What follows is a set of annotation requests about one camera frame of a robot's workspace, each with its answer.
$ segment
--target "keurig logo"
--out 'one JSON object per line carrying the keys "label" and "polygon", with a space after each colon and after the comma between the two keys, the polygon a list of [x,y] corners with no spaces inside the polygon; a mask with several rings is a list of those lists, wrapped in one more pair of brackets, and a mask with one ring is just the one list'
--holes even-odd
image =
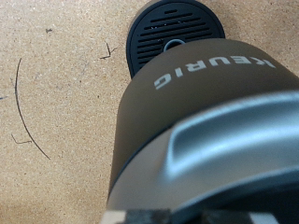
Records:
{"label": "keurig logo", "polygon": [[[231,56],[231,58],[233,59],[234,63],[237,64],[258,64],[258,65],[267,65],[270,66],[272,68],[276,68],[273,64],[271,64],[269,61],[267,60],[260,60],[254,57],[250,57],[247,58],[245,56]],[[215,58],[211,58],[208,60],[208,63],[210,63],[213,67],[215,66],[219,66],[220,63],[221,64],[225,64],[225,65],[229,65],[231,64],[231,62],[225,58],[225,57],[215,57]],[[206,69],[206,63],[204,61],[197,61],[197,63],[188,63],[186,64],[187,70],[189,72],[196,72],[199,70],[203,70]],[[176,77],[183,77],[184,74],[182,72],[182,69],[176,68],[175,69],[175,73],[176,73]],[[159,77],[155,82],[154,82],[154,87],[156,88],[156,90],[159,90],[160,88],[164,87],[165,85],[167,85],[168,83],[170,83],[172,80],[172,76],[170,74],[165,74],[161,77]]]}

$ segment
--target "drip tray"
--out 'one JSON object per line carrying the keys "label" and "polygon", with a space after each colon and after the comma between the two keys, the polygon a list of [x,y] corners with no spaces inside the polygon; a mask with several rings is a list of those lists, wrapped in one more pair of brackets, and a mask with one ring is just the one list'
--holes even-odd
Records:
{"label": "drip tray", "polygon": [[208,38],[225,38],[220,21],[208,7],[193,0],[149,2],[135,17],[127,39],[131,78],[162,52]]}

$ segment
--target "black plastic body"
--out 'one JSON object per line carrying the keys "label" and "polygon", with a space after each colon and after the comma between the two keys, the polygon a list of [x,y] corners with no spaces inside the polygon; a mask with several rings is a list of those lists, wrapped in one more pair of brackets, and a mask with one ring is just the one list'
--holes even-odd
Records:
{"label": "black plastic body", "polygon": [[[215,58],[217,65],[212,65]],[[198,62],[205,68],[190,72],[190,64]],[[171,81],[157,90],[155,83],[165,82],[165,76]],[[238,41],[194,41],[157,56],[121,99],[110,190],[130,160],[179,120],[235,99],[294,90],[299,90],[297,76],[262,50]]]}

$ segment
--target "particle board surface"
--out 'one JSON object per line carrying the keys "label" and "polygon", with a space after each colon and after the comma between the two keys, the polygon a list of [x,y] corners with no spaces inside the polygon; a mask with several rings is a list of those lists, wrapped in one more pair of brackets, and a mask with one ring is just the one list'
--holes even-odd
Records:
{"label": "particle board surface", "polygon": [[[147,0],[0,1],[0,223],[99,223],[128,27]],[[299,1],[203,0],[227,38],[299,76]],[[108,55],[107,44],[113,50]],[[47,159],[30,141],[27,129]]]}

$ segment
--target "speckled surface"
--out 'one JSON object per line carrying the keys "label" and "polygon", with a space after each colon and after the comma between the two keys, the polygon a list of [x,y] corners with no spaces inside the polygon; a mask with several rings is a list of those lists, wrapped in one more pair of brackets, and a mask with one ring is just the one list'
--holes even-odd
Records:
{"label": "speckled surface", "polygon": [[[0,1],[0,223],[99,223],[116,114],[130,81],[127,29],[147,0]],[[299,75],[299,1],[203,0],[228,38]],[[107,43],[116,48],[110,58]],[[15,98],[19,59],[19,100]]]}

